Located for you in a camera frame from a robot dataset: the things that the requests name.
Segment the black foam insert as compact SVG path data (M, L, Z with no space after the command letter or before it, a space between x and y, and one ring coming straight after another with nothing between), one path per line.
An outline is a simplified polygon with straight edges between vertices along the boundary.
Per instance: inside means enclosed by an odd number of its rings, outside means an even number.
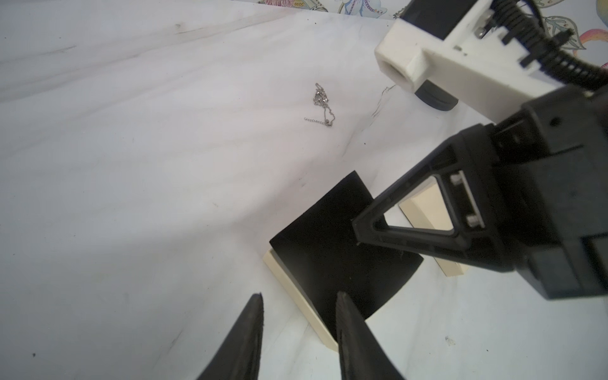
M373 198L351 172L270 245L337 338L337 293L349 294L364 318L384 306L411 279L423 258L357 241L352 220Z

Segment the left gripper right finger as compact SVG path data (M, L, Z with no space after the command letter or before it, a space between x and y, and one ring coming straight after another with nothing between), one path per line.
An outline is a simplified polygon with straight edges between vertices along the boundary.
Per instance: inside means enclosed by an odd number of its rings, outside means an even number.
M404 379L343 291L337 294L336 327L342 379Z

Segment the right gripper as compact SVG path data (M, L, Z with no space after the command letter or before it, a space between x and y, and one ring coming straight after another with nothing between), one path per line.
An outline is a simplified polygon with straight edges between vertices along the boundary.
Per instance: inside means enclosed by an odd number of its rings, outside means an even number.
M478 124L442 142L353 219L357 240L516 268L546 299L605 296L606 89L560 88L491 133Z

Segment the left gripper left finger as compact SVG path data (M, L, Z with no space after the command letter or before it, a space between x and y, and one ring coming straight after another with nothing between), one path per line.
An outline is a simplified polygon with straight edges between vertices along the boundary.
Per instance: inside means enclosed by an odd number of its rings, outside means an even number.
M263 297L253 294L198 379L258 379L263 329Z

